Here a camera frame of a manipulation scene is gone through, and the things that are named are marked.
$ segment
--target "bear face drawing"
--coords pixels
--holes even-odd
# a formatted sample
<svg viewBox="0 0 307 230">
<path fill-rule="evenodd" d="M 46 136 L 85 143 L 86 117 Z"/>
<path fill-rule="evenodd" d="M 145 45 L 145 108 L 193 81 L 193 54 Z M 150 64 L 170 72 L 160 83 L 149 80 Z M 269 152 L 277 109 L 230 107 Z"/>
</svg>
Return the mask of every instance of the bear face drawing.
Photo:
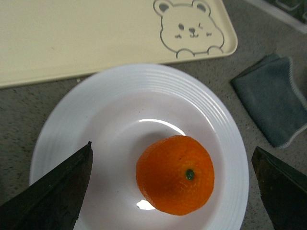
<svg viewBox="0 0 307 230">
<path fill-rule="evenodd" d="M 209 5 L 202 0 L 191 4 L 172 4 L 169 0 L 155 0 L 155 12 L 161 17 L 160 38 L 166 48 L 176 53 L 188 51 L 209 54 L 223 53 L 224 35 L 211 18 Z"/>
</svg>

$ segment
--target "cream tray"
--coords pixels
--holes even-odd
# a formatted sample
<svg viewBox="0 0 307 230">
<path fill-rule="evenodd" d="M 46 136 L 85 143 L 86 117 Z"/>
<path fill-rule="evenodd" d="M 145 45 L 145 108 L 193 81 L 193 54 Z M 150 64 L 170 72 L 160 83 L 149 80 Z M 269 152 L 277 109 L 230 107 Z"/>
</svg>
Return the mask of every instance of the cream tray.
<svg viewBox="0 0 307 230">
<path fill-rule="evenodd" d="M 0 87 L 232 54 L 221 0 L 0 1 Z"/>
</svg>

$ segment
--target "bear paw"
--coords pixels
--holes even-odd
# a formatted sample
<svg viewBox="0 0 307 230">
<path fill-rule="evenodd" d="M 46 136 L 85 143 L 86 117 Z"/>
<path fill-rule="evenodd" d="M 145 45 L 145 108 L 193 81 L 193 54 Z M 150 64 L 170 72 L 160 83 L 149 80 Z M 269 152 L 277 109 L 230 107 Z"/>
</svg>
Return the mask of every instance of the bear paw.
<svg viewBox="0 0 307 230">
<path fill-rule="evenodd" d="M 216 54 L 222 54 L 222 53 L 224 53 L 224 52 L 219 47 L 213 46 L 213 47 L 208 49 L 208 55 L 216 55 Z"/>
<path fill-rule="evenodd" d="M 179 59 L 180 58 L 193 58 L 195 57 L 195 54 L 193 54 L 193 52 L 190 50 L 182 49 L 176 53 L 176 57 Z"/>
</svg>

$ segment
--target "bear eye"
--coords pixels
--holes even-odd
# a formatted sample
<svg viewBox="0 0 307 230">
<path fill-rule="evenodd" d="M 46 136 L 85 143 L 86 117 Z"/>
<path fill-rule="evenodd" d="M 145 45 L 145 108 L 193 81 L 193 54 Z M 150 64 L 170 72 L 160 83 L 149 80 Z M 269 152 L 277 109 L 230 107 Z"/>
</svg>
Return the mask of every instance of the bear eye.
<svg viewBox="0 0 307 230">
<path fill-rule="evenodd" d="M 178 27 L 179 27 L 180 30 L 184 30 L 183 24 L 179 23 L 179 24 L 178 24 Z"/>
</svg>

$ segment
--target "bear ear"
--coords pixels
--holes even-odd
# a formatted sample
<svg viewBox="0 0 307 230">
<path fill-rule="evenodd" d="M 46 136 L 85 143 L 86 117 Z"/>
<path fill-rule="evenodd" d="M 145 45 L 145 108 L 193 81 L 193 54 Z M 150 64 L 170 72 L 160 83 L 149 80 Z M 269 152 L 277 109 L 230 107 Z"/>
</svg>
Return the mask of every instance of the bear ear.
<svg viewBox="0 0 307 230">
<path fill-rule="evenodd" d="M 203 11 L 206 15 L 210 16 L 211 10 L 210 10 L 209 5 L 205 1 L 194 0 L 192 2 L 192 6 Z"/>
<path fill-rule="evenodd" d="M 155 12 L 161 17 L 163 17 L 165 11 L 173 7 L 172 2 L 169 0 L 155 0 L 153 4 Z"/>
</svg>

